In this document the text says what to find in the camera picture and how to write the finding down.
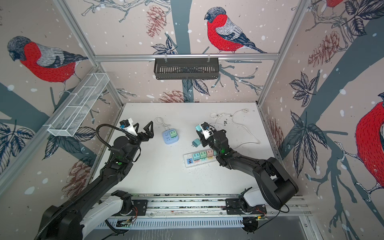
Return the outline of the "teal charger plug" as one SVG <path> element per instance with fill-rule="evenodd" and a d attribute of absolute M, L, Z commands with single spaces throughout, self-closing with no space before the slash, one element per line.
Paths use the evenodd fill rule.
<path fill-rule="evenodd" d="M 192 142 L 193 147 L 197 148 L 200 145 L 201 145 L 201 141 L 199 139 L 193 140 L 193 142 Z"/>
<path fill-rule="evenodd" d="M 194 153 L 194 154 L 193 154 L 193 160 L 194 160 L 194 161 L 198 161 L 198 160 L 200 160 L 200 153 Z"/>

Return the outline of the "blue square power socket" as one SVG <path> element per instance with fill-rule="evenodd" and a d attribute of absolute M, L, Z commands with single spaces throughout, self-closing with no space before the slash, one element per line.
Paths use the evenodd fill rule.
<path fill-rule="evenodd" d="M 162 133 L 166 145 L 171 145 L 179 141 L 179 135 L 175 129 L 169 129 Z"/>

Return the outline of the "pink charger plug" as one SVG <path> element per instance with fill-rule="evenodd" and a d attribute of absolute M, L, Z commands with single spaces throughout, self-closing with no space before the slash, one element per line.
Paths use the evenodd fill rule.
<path fill-rule="evenodd" d="M 212 157 L 214 155 L 213 150 L 207 150 L 206 153 L 207 153 L 207 158 Z"/>

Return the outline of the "green charger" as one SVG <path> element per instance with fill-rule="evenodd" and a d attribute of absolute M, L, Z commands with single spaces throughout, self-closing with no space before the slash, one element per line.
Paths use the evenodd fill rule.
<path fill-rule="evenodd" d="M 202 152 L 200 152 L 200 158 L 201 159 L 204 159 L 204 158 L 206 158 L 207 157 L 207 152 L 206 151 L 202 151 Z"/>

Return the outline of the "green charger plug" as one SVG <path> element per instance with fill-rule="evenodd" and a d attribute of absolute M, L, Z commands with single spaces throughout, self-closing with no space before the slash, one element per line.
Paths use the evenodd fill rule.
<path fill-rule="evenodd" d="M 171 131 L 169 132 L 169 134 L 170 134 L 170 137 L 171 137 L 171 138 L 175 138 L 175 137 L 177 137 L 177 136 L 178 136 L 178 134 L 177 134 L 177 131 L 176 131 L 176 130 L 171 130 Z"/>

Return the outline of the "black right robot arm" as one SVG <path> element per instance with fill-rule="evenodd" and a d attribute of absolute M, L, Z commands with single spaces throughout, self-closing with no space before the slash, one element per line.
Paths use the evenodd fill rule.
<path fill-rule="evenodd" d="M 273 209 L 280 210 L 298 193 L 298 185 L 276 158 L 259 160 L 238 153 L 229 146 L 225 130 L 218 131 L 206 122 L 196 126 L 196 132 L 202 146 L 208 145 L 217 153 L 216 160 L 220 166 L 255 178 L 259 188 L 241 194 L 243 211 L 260 205 L 260 198 Z"/>

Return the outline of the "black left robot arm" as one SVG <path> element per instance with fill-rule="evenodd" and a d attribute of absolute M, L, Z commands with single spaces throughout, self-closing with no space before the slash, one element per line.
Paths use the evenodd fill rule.
<path fill-rule="evenodd" d="M 113 145 L 98 137 L 110 151 L 99 176 L 78 195 L 59 207 L 49 207 L 43 213 L 35 237 L 37 240 L 83 240 L 102 221 L 116 213 L 127 215 L 133 210 L 132 196 L 124 191 L 115 191 L 101 205 L 95 205 L 128 175 L 140 157 L 140 144 L 154 137 L 153 122 L 149 122 L 140 133 L 139 124 L 132 124 L 131 119 L 121 121 L 119 128 L 110 127 L 124 135 L 116 138 Z"/>

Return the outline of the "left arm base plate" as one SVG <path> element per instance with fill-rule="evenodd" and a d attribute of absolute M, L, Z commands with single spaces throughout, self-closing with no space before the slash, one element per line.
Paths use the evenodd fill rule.
<path fill-rule="evenodd" d="M 148 200 L 123 200 L 122 209 L 115 214 L 116 217 L 138 217 L 145 216 L 148 206 Z"/>

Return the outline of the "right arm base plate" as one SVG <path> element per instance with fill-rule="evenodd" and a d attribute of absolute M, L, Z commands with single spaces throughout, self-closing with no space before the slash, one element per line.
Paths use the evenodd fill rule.
<path fill-rule="evenodd" d="M 225 207 L 223 210 L 227 215 L 266 215 L 265 205 L 250 206 L 245 200 L 241 199 L 225 199 Z"/>

